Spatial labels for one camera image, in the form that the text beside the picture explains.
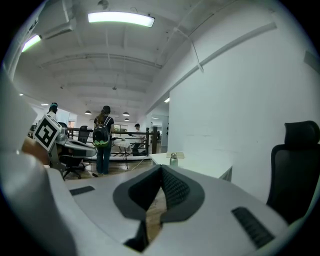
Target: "black rubber pad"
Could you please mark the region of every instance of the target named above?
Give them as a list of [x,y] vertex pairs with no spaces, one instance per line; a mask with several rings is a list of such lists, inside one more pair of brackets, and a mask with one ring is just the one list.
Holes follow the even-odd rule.
[[71,193],[71,195],[76,196],[76,195],[80,195],[80,194],[83,194],[83,193],[90,192],[92,190],[95,190],[93,186],[84,186],[84,187],[71,189],[70,193]]
[[231,212],[257,248],[275,238],[247,208],[238,207]]

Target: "woman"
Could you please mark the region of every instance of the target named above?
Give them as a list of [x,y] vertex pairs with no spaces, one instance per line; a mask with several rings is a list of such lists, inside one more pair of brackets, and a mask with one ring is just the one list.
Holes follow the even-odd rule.
[[53,102],[49,108],[49,111],[48,111],[48,115],[54,119],[55,121],[57,121],[57,111],[58,111],[58,104]]
[[[101,110],[101,113],[94,119],[94,128],[97,125],[104,124],[107,117],[109,116],[111,109],[109,106],[104,106]],[[106,128],[108,132],[111,134],[114,132],[114,119],[111,117],[107,122]],[[98,147],[96,154],[96,170],[98,174],[106,175],[109,172],[109,158],[111,152],[111,143],[109,143],[106,147]]]

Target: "person in white shirt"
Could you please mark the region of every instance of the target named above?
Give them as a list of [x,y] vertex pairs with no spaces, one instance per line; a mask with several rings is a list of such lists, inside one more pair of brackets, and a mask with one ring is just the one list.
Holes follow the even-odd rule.
[[[140,124],[137,123],[134,127],[135,127],[137,133],[141,133]],[[133,146],[132,154],[133,154],[134,157],[140,156],[138,148],[140,147],[140,143],[144,142],[144,137],[145,136],[143,134],[137,134],[137,135],[133,135],[133,137],[137,137],[138,139],[136,140],[136,142],[135,142],[135,144]]]
[[48,111],[48,115],[54,119],[55,121],[57,121],[57,111],[58,111],[58,104],[53,102],[51,105],[50,105],[50,108],[49,108],[49,111]]

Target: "person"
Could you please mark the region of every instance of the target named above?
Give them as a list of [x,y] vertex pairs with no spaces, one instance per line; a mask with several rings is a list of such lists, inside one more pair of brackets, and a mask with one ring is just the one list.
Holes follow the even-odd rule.
[[[97,125],[104,124],[109,116],[111,109],[109,106],[104,106],[101,113],[94,119],[94,128]],[[114,132],[114,119],[111,117],[106,124],[108,132],[111,134]],[[96,154],[96,170],[98,174],[107,175],[109,173],[109,158],[111,153],[111,139],[110,143],[106,147],[98,147]]]
[[[136,129],[136,132],[137,132],[137,133],[141,133],[141,131],[140,131],[140,124],[137,123],[137,124],[134,126],[134,128]],[[140,147],[140,143],[143,143],[143,142],[144,142],[143,138],[144,138],[145,136],[138,134],[138,135],[133,135],[133,137],[137,137],[137,138],[138,138],[137,141],[135,142],[134,146],[133,146],[133,149],[132,149],[132,154],[133,154],[133,156],[134,156],[134,157],[137,157],[137,156],[140,156],[140,153],[139,153],[138,148]]]
[[48,111],[48,115],[54,119],[55,121],[57,121],[57,111],[58,111],[58,104],[53,102],[51,105],[50,105],[50,108],[49,108],[49,111]]

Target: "white desk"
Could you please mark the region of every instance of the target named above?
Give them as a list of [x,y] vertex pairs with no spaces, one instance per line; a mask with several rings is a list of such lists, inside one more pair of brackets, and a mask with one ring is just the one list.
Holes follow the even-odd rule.
[[[154,165],[169,165],[167,153],[150,154]],[[178,166],[196,173],[222,178],[232,171],[232,155],[225,151],[213,151],[210,157],[184,152],[184,158],[178,159]]]

